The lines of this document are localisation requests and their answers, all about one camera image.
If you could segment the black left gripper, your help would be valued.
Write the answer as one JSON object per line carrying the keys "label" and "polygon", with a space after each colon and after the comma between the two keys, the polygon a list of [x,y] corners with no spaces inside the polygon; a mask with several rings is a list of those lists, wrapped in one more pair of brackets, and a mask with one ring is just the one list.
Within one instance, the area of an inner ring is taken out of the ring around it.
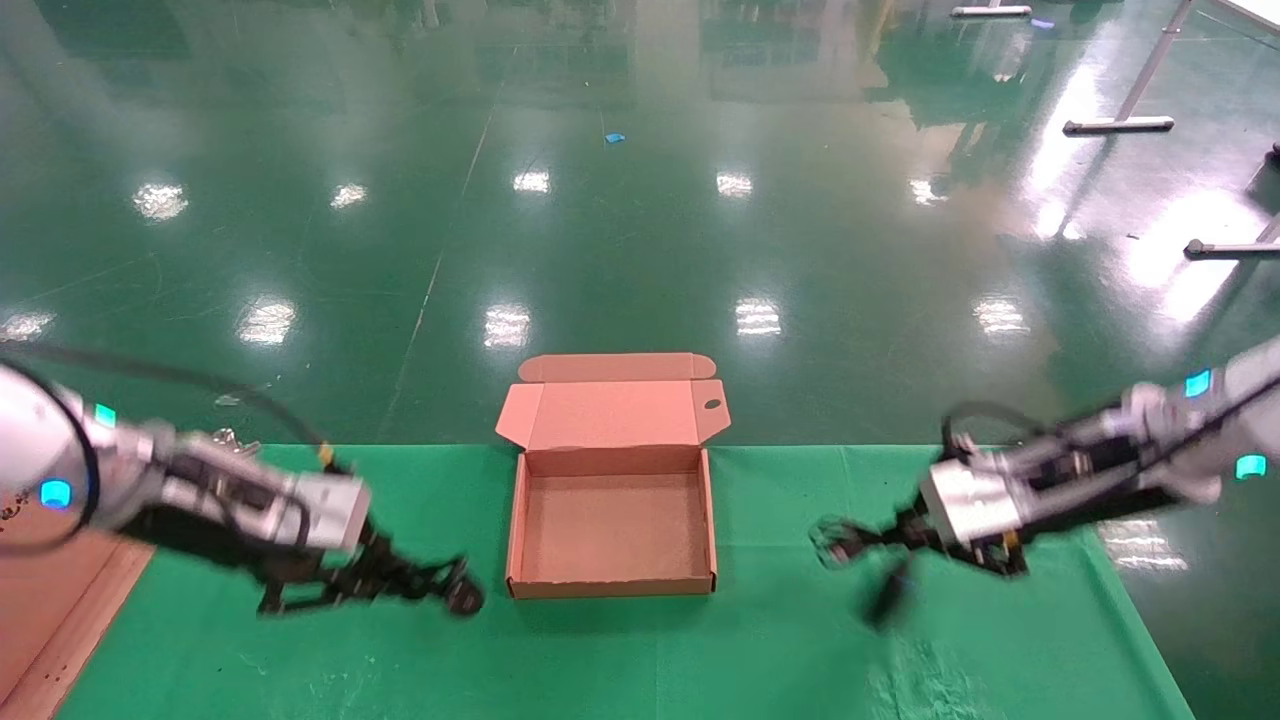
{"label": "black left gripper", "polygon": [[[370,523],[361,530],[357,557],[343,566],[325,565],[321,550],[269,544],[244,530],[172,507],[145,509],[134,519],[134,538],[220,569],[248,573],[264,587],[256,610],[260,618],[369,603],[383,591],[407,601],[439,600],[456,618],[471,618],[485,603],[465,555],[434,564],[406,561]],[[320,585],[317,593],[287,597],[289,585],[311,584]]]}

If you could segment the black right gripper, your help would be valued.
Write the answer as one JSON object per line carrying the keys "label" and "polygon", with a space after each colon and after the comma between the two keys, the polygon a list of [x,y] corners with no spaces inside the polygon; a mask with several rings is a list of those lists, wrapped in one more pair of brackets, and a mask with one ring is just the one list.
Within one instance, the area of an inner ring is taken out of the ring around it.
{"label": "black right gripper", "polygon": [[[902,544],[910,552],[929,550],[997,577],[1021,577],[1028,573],[1025,548],[1039,536],[1060,534],[1180,503],[1162,488],[1139,489],[1132,495],[1097,498],[1082,509],[1033,521],[1028,528],[964,544],[941,538],[938,529],[931,524],[923,497],[918,495],[913,503],[899,510],[899,527],[876,529],[847,518],[822,518],[810,528],[810,542],[819,564],[829,570],[846,568],[870,550]],[[870,629],[883,630],[905,607],[914,587],[914,564],[913,553],[904,553],[890,564],[863,611],[863,620]]]}

